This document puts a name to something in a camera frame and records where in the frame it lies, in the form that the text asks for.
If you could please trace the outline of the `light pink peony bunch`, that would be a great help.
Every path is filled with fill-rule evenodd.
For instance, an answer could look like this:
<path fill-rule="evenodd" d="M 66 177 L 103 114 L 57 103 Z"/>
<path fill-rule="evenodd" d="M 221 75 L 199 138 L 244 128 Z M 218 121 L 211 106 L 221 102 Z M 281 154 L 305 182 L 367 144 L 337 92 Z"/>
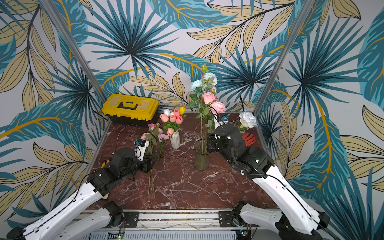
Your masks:
<path fill-rule="evenodd" d="M 156 161 L 153 157 L 154 151 L 157 153 L 158 147 L 157 144 L 159 142 L 158 136 L 163 133 L 163 130 L 159 126 L 153 127 L 152 125 L 149 126 L 149 132 L 144 133 L 141 136 L 142 140 L 146 140 L 149 142 L 149 146 L 146 150 L 146 155 L 148 155 L 151 159 L 151 164 L 154 164 Z M 154 194 L 155 193 L 155 177 L 152 170 L 149 170 L 149 184 L 148 184 L 148 194 Z"/>

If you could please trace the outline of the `magenta rose stem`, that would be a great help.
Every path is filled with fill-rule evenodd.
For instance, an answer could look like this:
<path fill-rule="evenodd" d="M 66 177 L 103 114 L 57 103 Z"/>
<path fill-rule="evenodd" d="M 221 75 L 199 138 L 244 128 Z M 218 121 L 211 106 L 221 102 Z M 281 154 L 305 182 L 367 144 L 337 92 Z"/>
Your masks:
<path fill-rule="evenodd" d="M 149 134 L 146 135 L 147 140 L 150 142 L 148 147 L 148 155 L 155 155 L 158 145 L 158 136 L 160 134 L 159 132 L 159 123 L 156 124 L 149 124 Z M 149 172 L 149 185 L 148 185 L 148 194 L 151 193 L 153 189 L 153 173 L 152 170 Z"/>

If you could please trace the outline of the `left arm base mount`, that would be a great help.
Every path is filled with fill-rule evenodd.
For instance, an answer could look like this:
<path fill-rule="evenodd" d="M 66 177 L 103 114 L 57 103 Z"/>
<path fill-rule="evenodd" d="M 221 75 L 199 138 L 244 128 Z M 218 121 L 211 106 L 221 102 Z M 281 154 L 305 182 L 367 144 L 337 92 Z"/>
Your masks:
<path fill-rule="evenodd" d="M 139 220 L 139 212 L 127 212 L 124 211 L 118 214 L 116 217 L 112 217 L 111 221 L 103 228 L 107 229 L 135 229 Z"/>

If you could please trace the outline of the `tall pink white flower spray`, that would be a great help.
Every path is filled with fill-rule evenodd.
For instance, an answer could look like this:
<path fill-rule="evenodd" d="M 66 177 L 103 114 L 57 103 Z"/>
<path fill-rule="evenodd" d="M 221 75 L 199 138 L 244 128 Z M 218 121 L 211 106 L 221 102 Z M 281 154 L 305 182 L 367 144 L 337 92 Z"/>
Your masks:
<path fill-rule="evenodd" d="M 202 76 L 191 84 L 189 107 L 197 111 L 200 120 L 201 141 L 198 150 L 201 154 L 207 154 L 208 135 L 216 127 L 215 115 L 224 113 L 226 107 L 216 97 L 217 76 L 209 71 L 207 64 L 203 64 L 201 69 Z"/>

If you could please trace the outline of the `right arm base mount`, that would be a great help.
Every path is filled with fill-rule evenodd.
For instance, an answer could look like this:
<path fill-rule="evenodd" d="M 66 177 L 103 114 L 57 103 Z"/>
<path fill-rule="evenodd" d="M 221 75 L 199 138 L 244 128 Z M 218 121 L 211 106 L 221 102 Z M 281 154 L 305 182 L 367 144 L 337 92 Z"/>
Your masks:
<path fill-rule="evenodd" d="M 240 215 L 233 211 L 219 211 L 219 224 L 221 228 L 242 228 L 247 225 Z"/>

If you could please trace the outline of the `clear glass vase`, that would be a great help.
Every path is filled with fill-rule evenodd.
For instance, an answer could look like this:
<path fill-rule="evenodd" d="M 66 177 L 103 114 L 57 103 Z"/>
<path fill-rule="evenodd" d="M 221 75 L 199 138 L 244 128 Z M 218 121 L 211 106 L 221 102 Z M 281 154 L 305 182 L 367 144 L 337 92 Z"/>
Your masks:
<path fill-rule="evenodd" d="M 196 152 L 194 167 L 199 171 L 204 171 L 209 167 L 210 156 L 207 150 L 207 140 L 200 139 L 195 142 L 194 150 Z"/>

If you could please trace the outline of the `white ribbed vase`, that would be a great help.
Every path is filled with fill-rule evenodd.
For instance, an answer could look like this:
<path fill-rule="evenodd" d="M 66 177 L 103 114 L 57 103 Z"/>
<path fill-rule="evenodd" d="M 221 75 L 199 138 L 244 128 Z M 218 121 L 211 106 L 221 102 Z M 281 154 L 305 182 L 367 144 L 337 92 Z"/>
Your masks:
<path fill-rule="evenodd" d="M 180 133 L 179 133 L 179 131 L 175 131 L 171 135 L 170 140 L 171 140 L 172 148 L 177 150 L 181 146 L 181 140 L 180 140 Z"/>

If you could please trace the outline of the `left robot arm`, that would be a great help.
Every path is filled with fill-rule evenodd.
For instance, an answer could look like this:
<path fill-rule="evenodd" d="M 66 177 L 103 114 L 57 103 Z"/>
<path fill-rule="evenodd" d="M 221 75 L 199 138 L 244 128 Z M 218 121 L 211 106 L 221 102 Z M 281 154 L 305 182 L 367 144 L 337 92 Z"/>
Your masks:
<path fill-rule="evenodd" d="M 123 179 L 137 171 L 147 172 L 151 161 L 145 158 L 146 147 L 122 148 L 103 168 L 87 175 L 87 180 L 68 199 L 47 215 L 25 228 L 16 227 L 7 234 L 8 240 L 52 240 L 60 230 L 83 210 L 100 200 Z"/>

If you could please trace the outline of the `tulip bouquet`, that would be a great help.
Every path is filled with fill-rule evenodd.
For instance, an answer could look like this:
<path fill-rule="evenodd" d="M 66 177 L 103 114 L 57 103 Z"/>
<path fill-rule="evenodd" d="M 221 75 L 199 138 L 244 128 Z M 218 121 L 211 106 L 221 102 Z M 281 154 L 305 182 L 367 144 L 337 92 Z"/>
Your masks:
<path fill-rule="evenodd" d="M 160 114 L 160 119 L 165 123 L 164 129 L 167 130 L 167 135 L 172 137 L 180 128 L 181 124 L 186 118 L 186 108 L 175 108 L 173 111 L 165 109 L 162 114 Z"/>

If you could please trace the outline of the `aluminium front rail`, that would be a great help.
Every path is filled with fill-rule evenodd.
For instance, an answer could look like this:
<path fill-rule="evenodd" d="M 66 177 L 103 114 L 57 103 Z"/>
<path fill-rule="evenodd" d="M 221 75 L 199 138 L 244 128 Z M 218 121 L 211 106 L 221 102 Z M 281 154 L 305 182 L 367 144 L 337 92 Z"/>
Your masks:
<path fill-rule="evenodd" d="M 277 223 L 280 218 L 285 217 L 287 220 L 294 226 L 295 230 L 300 230 L 304 228 L 303 220 L 305 219 L 304 214 L 301 212 L 283 212 L 282 210 L 267 210 L 259 209 L 252 207 L 247 204 L 244 207 L 241 207 L 240 210 L 232 210 L 235 213 L 238 213 L 240 217 L 248 225 L 262 226 L 271 231 L 276 231 L 275 223 Z M 87 227 L 88 231 L 97 230 L 105 227 L 112 217 L 116 217 L 118 214 L 123 213 L 119 211 L 118 213 L 112 213 L 105 208 L 101 208 L 98 211 L 94 212 L 92 215 L 80 220 L 78 224 L 84 224 Z M 219 223 L 219 212 L 214 211 L 197 211 L 197 212 L 172 212 L 172 213 L 163 213 L 163 212 L 139 212 L 140 221 L 160 221 L 167 223 L 169 221 L 182 221 L 183 224 L 188 221 L 203 221 L 203 222 L 214 222 L 214 224 Z"/>

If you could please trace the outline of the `white rose stem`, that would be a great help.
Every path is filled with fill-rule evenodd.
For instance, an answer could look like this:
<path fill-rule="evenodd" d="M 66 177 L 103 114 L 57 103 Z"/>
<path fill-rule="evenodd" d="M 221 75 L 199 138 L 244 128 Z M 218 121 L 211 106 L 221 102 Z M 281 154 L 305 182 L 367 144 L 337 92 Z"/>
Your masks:
<path fill-rule="evenodd" d="M 237 128 L 240 132 L 245 132 L 258 126 L 257 118 L 251 112 L 241 112 L 239 114 L 239 121 L 240 123 L 237 125 Z"/>

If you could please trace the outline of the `yellow black toolbox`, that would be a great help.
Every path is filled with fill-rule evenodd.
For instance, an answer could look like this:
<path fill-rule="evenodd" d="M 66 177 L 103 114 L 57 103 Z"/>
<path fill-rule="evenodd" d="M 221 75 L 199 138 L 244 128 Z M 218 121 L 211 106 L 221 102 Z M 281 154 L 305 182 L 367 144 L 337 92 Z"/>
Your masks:
<path fill-rule="evenodd" d="M 145 127 L 158 121 L 158 108 L 159 102 L 155 99 L 113 94 L 103 104 L 102 112 L 114 124 Z"/>

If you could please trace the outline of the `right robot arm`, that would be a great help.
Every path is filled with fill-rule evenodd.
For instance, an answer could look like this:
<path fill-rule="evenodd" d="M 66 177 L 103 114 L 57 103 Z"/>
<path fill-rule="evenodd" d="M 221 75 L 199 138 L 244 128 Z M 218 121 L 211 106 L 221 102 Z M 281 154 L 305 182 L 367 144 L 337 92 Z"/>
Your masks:
<path fill-rule="evenodd" d="M 272 158 L 260 147 L 251 146 L 249 134 L 241 134 L 229 123 L 218 123 L 208 135 L 209 152 L 218 152 L 233 169 L 261 187 L 278 206 L 276 210 L 239 202 L 232 210 L 232 225 L 256 225 L 282 240 L 321 240 L 330 217 L 312 208 L 283 177 Z"/>

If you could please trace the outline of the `pink carnation flower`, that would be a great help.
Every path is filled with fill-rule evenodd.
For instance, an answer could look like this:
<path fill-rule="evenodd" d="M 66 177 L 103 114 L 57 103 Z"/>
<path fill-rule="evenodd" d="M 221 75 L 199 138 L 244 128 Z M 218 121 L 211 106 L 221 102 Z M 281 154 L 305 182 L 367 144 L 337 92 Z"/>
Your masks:
<path fill-rule="evenodd" d="M 167 134 L 160 134 L 158 136 L 159 140 L 159 148 L 158 148 L 158 160 L 160 160 L 164 155 L 164 147 L 166 145 L 166 141 L 169 139 L 169 136 Z"/>

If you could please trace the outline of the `red glove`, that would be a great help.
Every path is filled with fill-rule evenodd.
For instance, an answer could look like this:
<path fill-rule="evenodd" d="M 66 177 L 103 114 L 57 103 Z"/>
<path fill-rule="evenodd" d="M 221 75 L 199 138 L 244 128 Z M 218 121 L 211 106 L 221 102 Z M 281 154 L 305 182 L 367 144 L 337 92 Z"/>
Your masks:
<path fill-rule="evenodd" d="M 242 138 L 247 147 L 252 146 L 256 142 L 256 137 L 253 134 L 244 133 Z"/>

